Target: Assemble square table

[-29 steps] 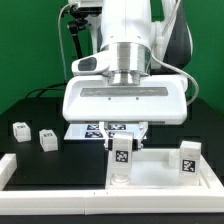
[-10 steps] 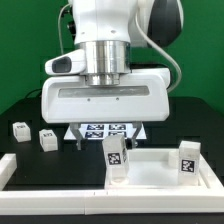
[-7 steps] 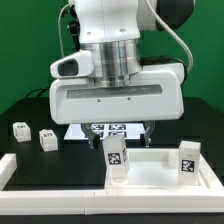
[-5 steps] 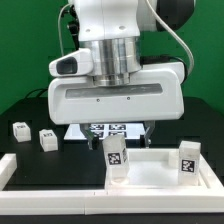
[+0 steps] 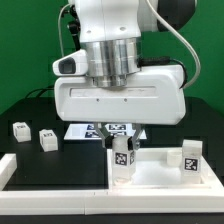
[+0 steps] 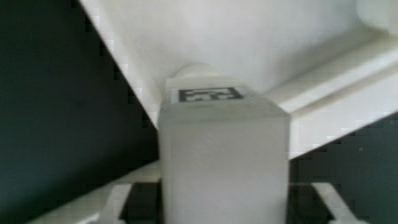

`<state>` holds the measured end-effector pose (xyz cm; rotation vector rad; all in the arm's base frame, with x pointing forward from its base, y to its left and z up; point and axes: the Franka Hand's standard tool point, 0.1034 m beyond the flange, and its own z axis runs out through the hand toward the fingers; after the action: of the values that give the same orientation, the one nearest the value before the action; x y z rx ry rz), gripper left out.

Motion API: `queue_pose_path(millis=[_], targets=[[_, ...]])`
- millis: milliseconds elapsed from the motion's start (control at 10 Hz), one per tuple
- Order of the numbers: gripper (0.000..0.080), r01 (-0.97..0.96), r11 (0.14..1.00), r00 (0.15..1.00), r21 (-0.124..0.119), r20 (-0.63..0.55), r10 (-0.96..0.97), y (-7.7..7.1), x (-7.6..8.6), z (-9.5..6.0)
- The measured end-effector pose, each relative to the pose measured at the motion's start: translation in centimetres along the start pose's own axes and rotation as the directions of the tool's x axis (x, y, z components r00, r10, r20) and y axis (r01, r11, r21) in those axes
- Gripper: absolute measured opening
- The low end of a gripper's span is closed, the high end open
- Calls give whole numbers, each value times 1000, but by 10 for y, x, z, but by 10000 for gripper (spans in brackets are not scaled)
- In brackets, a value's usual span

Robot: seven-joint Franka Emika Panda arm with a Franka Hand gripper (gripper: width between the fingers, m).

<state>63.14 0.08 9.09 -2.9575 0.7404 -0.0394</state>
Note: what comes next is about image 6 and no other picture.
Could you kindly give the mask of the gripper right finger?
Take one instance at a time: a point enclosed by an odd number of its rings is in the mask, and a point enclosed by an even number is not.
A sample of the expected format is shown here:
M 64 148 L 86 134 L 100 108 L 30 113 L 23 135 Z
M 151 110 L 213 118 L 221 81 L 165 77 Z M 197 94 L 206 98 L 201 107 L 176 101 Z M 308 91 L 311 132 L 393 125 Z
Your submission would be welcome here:
M 317 182 L 311 184 L 311 186 L 317 190 L 325 207 L 332 214 L 332 220 L 329 221 L 329 224 L 370 224 L 357 218 L 332 184 Z

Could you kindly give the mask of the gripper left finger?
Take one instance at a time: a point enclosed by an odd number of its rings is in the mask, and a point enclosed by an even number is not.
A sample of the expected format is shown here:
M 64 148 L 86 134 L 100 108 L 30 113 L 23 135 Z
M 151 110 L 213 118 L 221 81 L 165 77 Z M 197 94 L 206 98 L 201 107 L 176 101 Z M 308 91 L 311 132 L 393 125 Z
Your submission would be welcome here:
M 91 224 L 126 224 L 123 218 L 125 205 L 132 191 L 132 184 L 118 184 L 112 188 L 98 219 Z

